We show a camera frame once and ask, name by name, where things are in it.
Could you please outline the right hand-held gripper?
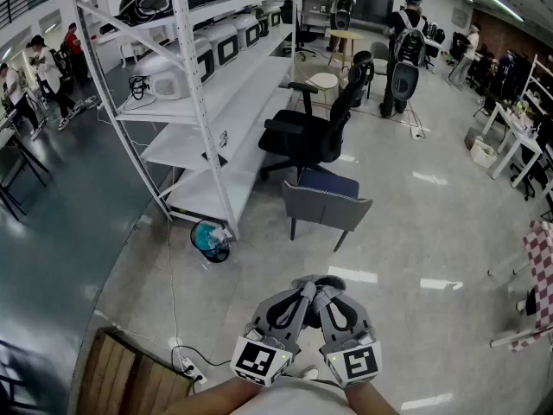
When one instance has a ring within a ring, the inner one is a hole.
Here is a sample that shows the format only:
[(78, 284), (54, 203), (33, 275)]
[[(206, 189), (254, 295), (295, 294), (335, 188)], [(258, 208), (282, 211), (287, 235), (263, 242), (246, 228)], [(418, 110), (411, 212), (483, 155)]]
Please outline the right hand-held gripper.
[[(320, 311), (324, 361), (341, 388), (372, 380), (382, 371), (381, 345), (365, 307), (346, 294), (334, 297)], [(340, 334), (351, 336), (340, 340)]]

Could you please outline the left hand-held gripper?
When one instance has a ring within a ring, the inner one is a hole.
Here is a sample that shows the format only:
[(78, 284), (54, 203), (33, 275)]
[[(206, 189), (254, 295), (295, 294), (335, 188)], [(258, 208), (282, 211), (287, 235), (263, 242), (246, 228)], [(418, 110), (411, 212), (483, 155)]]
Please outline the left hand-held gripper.
[[(315, 319), (315, 294), (301, 288), (285, 290), (262, 301), (245, 333), (237, 339), (230, 363), (242, 380), (272, 386), (293, 364), (301, 348), (296, 343), (301, 331)], [(284, 338), (266, 335), (264, 330), (282, 330)]]

